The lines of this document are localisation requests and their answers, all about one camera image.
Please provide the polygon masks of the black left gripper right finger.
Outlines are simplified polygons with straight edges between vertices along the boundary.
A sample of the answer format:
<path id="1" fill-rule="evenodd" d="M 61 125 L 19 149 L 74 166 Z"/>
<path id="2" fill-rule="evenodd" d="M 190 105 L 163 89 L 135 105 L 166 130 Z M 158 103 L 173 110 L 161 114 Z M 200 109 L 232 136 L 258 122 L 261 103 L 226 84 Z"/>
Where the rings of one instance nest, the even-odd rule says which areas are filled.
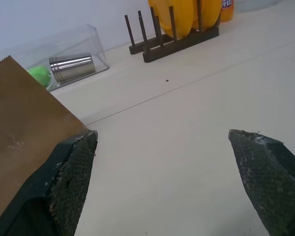
<path id="1" fill-rule="evenodd" d="M 231 129 L 243 187 L 270 236 L 295 236 L 295 155 L 279 140 Z"/>

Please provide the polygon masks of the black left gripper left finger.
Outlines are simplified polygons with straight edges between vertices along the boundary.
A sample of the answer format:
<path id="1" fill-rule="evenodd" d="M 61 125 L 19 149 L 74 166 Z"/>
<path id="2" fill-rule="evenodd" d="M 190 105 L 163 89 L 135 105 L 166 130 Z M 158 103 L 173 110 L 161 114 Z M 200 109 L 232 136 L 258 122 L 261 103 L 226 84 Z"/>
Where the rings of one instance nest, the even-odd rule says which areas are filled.
<path id="1" fill-rule="evenodd" d="M 58 143 L 0 216 L 0 236 L 74 236 L 97 144 L 95 130 Z"/>

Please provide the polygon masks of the brown paper bag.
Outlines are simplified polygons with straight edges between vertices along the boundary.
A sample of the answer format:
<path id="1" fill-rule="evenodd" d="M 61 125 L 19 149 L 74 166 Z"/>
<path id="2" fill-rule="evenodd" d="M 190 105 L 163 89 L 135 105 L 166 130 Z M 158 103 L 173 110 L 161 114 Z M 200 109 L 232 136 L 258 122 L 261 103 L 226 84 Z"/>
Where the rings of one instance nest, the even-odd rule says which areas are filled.
<path id="1" fill-rule="evenodd" d="M 86 131 L 17 61 L 0 61 L 0 216 L 58 143 Z"/>

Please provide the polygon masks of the green plastic ball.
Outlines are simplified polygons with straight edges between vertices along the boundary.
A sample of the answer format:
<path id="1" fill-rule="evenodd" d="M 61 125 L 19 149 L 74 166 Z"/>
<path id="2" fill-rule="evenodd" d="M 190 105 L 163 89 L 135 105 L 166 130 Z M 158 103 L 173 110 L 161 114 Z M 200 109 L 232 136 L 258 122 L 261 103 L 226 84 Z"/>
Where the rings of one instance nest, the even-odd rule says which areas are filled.
<path id="1" fill-rule="evenodd" d="M 47 87 L 51 81 L 50 71 L 44 66 L 36 66 L 27 70 L 27 72 L 42 86 Z"/>

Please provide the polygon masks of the stainless steel cup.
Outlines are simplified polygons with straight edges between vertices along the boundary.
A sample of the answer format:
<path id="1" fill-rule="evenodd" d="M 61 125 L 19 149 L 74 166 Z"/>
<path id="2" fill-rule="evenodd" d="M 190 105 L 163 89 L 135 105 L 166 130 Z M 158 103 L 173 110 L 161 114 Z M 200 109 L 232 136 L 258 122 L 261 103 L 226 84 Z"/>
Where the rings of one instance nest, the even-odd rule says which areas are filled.
<path id="1" fill-rule="evenodd" d="M 50 57 L 49 65 L 58 83 L 76 80 L 96 72 L 90 53 Z"/>

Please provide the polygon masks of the clear plastic box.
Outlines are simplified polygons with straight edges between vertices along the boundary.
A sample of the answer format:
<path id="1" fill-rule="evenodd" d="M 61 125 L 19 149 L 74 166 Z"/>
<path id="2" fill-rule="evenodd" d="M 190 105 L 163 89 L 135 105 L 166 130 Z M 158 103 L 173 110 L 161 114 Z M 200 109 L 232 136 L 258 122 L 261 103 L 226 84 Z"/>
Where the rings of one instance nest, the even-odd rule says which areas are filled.
<path id="1" fill-rule="evenodd" d="M 82 53 L 91 54 L 96 72 L 76 80 L 58 83 L 52 74 L 49 58 Z M 51 74 L 50 84 L 45 87 L 48 91 L 55 90 L 109 69 L 97 29 L 88 24 L 12 48 L 0 50 L 0 61 L 7 56 L 12 56 L 26 71 L 36 66 L 46 67 Z"/>

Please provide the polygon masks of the dark wooden plate rack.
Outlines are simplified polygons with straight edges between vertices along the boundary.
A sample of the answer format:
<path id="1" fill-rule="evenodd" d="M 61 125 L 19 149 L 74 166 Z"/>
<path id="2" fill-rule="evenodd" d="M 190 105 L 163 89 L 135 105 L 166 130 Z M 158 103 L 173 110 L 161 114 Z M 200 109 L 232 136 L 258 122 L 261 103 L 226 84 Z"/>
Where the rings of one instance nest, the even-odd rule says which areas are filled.
<path id="1" fill-rule="evenodd" d="M 130 54 L 135 55 L 138 53 L 142 53 L 144 62 L 149 63 L 217 37 L 219 35 L 221 13 L 219 15 L 217 22 L 211 28 L 207 30 L 202 30 L 201 2 L 200 0 L 193 0 L 193 4 L 194 19 L 192 28 L 190 33 L 182 39 L 177 39 L 172 6 L 170 6 L 170 17 L 173 37 L 166 35 L 166 33 L 161 29 L 159 17 L 154 14 L 153 7 L 150 7 L 155 37 L 147 37 L 142 13 L 141 11 L 138 11 L 138 19 L 143 40 L 141 42 L 136 43 L 134 41 L 128 16 L 125 15 L 124 18 L 131 41 L 131 46 L 129 46 Z"/>

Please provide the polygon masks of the orange soda bottle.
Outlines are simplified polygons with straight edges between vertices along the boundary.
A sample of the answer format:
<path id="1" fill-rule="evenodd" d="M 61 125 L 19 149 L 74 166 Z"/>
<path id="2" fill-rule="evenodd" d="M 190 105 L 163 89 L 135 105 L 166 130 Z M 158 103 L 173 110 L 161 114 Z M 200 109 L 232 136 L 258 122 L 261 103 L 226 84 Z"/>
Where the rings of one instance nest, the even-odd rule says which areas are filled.
<path id="1" fill-rule="evenodd" d="M 234 0 L 222 0 L 221 22 L 229 22 L 234 16 Z"/>

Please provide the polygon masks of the yellow plastic plate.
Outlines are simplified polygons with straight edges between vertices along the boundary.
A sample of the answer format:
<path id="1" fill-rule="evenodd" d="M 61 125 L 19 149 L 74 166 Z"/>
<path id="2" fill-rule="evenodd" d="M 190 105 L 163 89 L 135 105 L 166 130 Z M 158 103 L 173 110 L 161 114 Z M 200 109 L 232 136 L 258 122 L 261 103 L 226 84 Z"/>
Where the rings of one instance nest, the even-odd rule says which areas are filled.
<path id="1" fill-rule="evenodd" d="M 200 2 L 202 30 L 207 30 L 217 22 L 222 7 L 222 0 L 200 0 Z"/>
<path id="2" fill-rule="evenodd" d="M 173 7 L 177 39 L 190 33 L 194 19 L 193 0 L 148 0 L 148 3 L 159 17 L 161 29 L 166 35 L 173 37 L 170 6 Z"/>

